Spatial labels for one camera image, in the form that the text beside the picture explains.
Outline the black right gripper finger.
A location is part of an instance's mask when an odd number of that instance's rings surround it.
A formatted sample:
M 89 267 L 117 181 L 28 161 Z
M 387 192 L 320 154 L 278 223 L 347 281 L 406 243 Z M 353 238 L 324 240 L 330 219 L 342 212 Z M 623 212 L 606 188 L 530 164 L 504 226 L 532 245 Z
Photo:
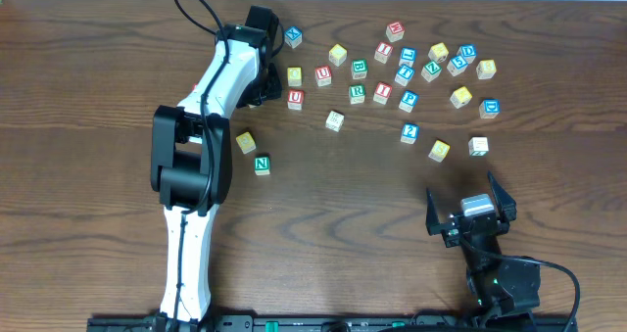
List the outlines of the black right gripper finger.
M 516 202 L 509 195 L 509 193 L 499 184 L 491 171 L 487 173 L 487 176 L 502 221 L 516 220 Z
M 430 236 L 437 235 L 440 229 L 440 220 L 433 201 L 431 191 L 426 189 L 427 213 L 425 218 L 425 226 Z

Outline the green N block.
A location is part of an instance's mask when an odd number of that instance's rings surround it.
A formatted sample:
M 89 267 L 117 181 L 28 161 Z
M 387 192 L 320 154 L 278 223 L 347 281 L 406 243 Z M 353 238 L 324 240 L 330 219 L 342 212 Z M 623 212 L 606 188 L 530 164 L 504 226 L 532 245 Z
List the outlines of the green N block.
M 270 175 L 269 156 L 255 157 L 254 168 L 256 175 Z

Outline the green R block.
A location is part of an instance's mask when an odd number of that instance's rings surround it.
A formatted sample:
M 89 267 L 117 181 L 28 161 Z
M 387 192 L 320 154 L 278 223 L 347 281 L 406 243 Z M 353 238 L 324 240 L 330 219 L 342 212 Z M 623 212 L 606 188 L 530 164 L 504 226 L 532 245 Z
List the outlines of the green R block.
M 351 104 L 361 104 L 365 99 L 365 87 L 363 84 L 349 86 L 349 99 Z

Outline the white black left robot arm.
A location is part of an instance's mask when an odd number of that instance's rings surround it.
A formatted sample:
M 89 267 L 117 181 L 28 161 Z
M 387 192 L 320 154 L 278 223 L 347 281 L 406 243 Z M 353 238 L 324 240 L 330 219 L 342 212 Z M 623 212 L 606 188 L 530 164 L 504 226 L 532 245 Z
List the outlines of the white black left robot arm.
M 213 60 L 192 91 L 154 113 L 150 182 L 168 231 L 160 313 L 171 327 L 197 324 L 209 310 L 213 224 L 232 178 L 229 120 L 238 108 L 281 95 L 272 62 L 277 30 L 229 24 L 217 31 Z

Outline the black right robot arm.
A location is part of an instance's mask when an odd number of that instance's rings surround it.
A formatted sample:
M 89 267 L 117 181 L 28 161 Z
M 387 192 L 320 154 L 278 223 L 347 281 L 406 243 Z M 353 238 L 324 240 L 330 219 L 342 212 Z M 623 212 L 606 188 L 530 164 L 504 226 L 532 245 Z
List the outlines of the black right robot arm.
M 498 237 L 516 220 L 516 202 L 492 174 L 488 180 L 492 193 L 461 200 L 460 211 L 446 222 L 439 219 L 427 192 L 425 226 L 429 235 L 440 235 L 446 247 L 461 248 L 468 287 L 484 311 L 493 317 L 525 313 L 540 305 L 540 266 L 503 255 Z

